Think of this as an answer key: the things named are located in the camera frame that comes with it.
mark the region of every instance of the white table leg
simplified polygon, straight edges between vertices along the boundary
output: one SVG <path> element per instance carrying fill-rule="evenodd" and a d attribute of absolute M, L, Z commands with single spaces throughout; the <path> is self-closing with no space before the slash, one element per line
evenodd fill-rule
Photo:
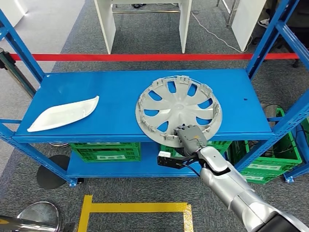
<path fill-rule="evenodd" d="M 112 2 L 111 0 L 94 0 L 94 3 L 98 12 L 107 52 L 110 54 L 114 43 L 115 33 L 116 33 Z"/>
<path fill-rule="evenodd" d="M 192 0 L 182 0 L 179 2 L 180 8 L 180 21 L 179 21 L 179 34 L 180 42 L 182 44 L 182 51 L 185 53 L 185 43 L 187 41 L 188 20 L 190 19 L 191 5 Z"/>

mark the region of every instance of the blue metal shelf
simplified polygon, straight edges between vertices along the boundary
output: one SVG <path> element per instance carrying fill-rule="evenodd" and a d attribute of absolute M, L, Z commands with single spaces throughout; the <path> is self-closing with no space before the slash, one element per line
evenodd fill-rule
<path fill-rule="evenodd" d="M 188 168 L 173 169 L 159 166 L 157 157 L 159 145 L 154 142 L 142 143 L 142 160 L 139 162 L 99 162 L 85 163 L 72 152 L 66 175 L 68 177 L 196 177 Z M 200 172 L 200 165 L 191 167 Z"/>
<path fill-rule="evenodd" d="M 50 73 L 13 138 L 19 143 L 151 142 L 136 122 L 136 102 L 152 81 L 173 75 L 188 75 L 213 89 L 223 112 L 222 123 L 213 140 L 257 140 L 273 135 L 245 70 L 222 69 Z M 96 95 L 99 96 L 96 108 L 83 120 L 52 130 L 26 130 L 47 108 Z"/>
<path fill-rule="evenodd" d="M 70 184 L 78 177 L 155 177 L 192 176 L 191 170 L 175 170 L 157 165 L 158 147 L 150 143 L 135 119 L 134 109 L 139 94 L 154 80 L 172 75 L 188 75 L 211 87 L 222 108 L 222 123 L 213 140 L 260 140 L 235 165 L 239 171 L 265 153 L 309 115 L 307 90 L 273 128 L 270 128 L 250 80 L 262 65 L 279 34 L 282 34 L 309 68 L 309 52 L 289 29 L 289 20 L 299 0 L 281 0 L 263 38 L 246 70 L 179 70 L 44 73 L 20 37 L 0 10 L 0 33 L 5 38 L 41 84 L 17 132 L 0 120 L 0 139 L 5 140 Z M 81 121 L 60 128 L 27 132 L 44 110 L 60 104 L 100 96 L 97 108 Z M 72 153 L 67 171 L 50 161 L 28 143 L 44 142 L 143 142 L 141 162 L 84 163 Z M 301 174 L 307 163 L 289 175 Z M 198 170 L 198 164 L 193 164 Z"/>

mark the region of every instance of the yellow floor tape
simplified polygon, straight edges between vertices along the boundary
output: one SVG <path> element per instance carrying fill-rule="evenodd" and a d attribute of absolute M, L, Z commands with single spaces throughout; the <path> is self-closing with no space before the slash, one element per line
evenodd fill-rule
<path fill-rule="evenodd" d="M 158 213 L 183 212 L 185 232 L 193 232 L 192 211 L 185 202 L 174 203 L 93 203 L 92 195 L 85 195 L 78 232 L 87 232 L 90 213 Z"/>

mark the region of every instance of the blue lower shelf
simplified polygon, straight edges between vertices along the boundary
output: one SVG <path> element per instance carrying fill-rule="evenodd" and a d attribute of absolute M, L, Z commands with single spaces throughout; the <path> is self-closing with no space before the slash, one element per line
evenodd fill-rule
<path fill-rule="evenodd" d="M 142 143 L 142 160 L 137 162 L 99 162 L 85 163 L 78 154 L 72 152 L 67 170 L 67 176 L 77 178 L 87 177 L 196 177 L 188 168 L 174 169 L 159 166 L 157 143 Z M 200 172 L 197 162 L 191 165 Z"/>

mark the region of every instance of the robotic hand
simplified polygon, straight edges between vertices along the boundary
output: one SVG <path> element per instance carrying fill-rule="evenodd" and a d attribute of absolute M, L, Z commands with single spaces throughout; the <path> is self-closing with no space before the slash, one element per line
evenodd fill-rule
<path fill-rule="evenodd" d="M 309 232 L 309 228 L 289 214 L 272 207 L 255 193 L 245 178 L 224 159 L 218 150 L 207 146 L 207 141 L 197 126 L 175 129 L 183 148 L 176 148 L 183 158 L 158 157 L 161 166 L 188 167 L 198 161 L 200 177 L 228 209 L 234 212 L 249 232 Z"/>

